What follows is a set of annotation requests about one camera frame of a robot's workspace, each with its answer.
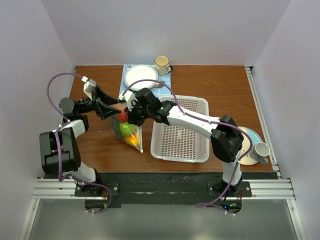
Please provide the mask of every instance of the blue placemat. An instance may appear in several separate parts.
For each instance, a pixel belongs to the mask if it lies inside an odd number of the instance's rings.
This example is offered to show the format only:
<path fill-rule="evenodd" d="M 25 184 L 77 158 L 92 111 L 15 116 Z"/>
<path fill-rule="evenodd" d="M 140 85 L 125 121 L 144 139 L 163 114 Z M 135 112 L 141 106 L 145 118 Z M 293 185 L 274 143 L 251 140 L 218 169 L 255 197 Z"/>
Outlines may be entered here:
<path fill-rule="evenodd" d="M 126 75 L 126 72 L 131 68 L 136 66 L 136 64 L 124 64 L 123 65 L 123 70 L 122 70 L 122 78 L 121 78 L 121 85 L 120 85 L 120 90 L 119 90 L 119 94 L 121 92 L 123 92 L 127 86 L 124 83 L 124 78 Z M 167 84 L 170 88 L 171 88 L 171 73 L 169 72 L 166 75 L 159 75 L 159 81 L 164 81 L 165 84 Z M 160 88 L 151 88 L 151 91 L 153 92 L 153 94 L 158 98 L 160 96 L 163 95 L 171 95 L 169 89 L 167 89 L 165 86 L 160 87 Z"/>

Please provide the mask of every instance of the mug handle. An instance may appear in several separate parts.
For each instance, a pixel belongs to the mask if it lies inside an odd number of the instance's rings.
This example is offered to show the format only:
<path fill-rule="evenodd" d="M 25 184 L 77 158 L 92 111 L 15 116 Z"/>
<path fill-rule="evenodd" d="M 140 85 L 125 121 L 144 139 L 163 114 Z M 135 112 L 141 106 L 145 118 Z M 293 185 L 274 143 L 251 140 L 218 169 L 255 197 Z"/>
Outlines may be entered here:
<path fill-rule="evenodd" d="M 170 71 L 168 71 L 168 73 L 171 73 L 174 70 L 174 67 L 172 65 L 169 65 L 168 68 L 170 69 Z"/>
<path fill-rule="evenodd" d="M 263 161 L 259 161 L 260 163 L 262 163 L 262 164 L 268 164 L 269 163 L 269 160 L 268 160 L 268 158 L 266 158 L 265 156 L 262 158 L 263 159 Z"/>

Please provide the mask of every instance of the white mug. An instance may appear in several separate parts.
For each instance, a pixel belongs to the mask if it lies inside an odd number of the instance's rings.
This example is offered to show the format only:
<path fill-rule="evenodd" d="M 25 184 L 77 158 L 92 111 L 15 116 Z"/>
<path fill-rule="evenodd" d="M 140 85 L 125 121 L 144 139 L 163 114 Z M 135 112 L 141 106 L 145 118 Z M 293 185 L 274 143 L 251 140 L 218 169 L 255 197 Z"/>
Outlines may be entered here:
<path fill-rule="evenodd" d="M 159 75 L 166 75 L 171 73 L 174 69 L 171 65 L 169 65 L 169 58 L 166 56 L 157 56 L 154 59 L 154 68 Z"/>
<path fill-rule="evenodd" d="M 270 154 L 269 146 L 264 142 L 258 142 L 249 152 L 252 159 L 256 159 L 263 164 L 268 164 L 267 156 Z"/>

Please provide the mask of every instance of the brown tabletop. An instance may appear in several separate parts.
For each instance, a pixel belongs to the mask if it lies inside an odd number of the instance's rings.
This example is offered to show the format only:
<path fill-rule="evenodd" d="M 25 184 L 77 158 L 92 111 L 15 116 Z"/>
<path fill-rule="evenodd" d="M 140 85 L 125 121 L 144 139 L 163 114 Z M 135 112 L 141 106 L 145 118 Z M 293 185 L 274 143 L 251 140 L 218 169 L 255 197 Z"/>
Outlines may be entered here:
<path fill-rule="evenodd" d="M 77 74 L 96 81 L 108 95 L 118 98 L 123 66 L 79 66 Z M 254 99 L 243 66 L 177 65 L 171 73 L 171 86 L 177 95 L 204 98 L 213 117 L 231 116 L 238 126 L 257 132 L 262 139 Z M 70 97 L 85 97 L 84 84 L 75 78 Z M 87 113 L 89 130 L 77 138 L 81 160 L 98 172 L 222 172 L 222 164 L 210 149 L 204 163 L 182 163 L 152 157 L 150 153 L 153 121 L 142 126 L 143 150 L 117 140 L 111 134 L 109 120 L 102 121 L 95 112 Z M 243 172 L 269 172 L 271 164 L 241 166 Z"/>

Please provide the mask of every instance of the white basket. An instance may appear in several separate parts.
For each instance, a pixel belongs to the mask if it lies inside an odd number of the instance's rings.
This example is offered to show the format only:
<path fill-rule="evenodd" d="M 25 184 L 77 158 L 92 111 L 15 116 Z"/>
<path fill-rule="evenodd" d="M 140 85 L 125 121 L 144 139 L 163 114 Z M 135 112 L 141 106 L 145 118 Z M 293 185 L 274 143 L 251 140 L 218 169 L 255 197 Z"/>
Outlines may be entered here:
<path fill-rule="evenodd" d="M 209 115 L 207 100 L 195 96 L 176 96 L 180 105 L 190 111 Z M 172 95 L 159 97 L 160 101 L 175 101 Z M 203 163 L 208 160 L 210 141 L 205 136 L 180 126 L 153 123 L 151 154 L 157 159 L 184 163 Z"/>

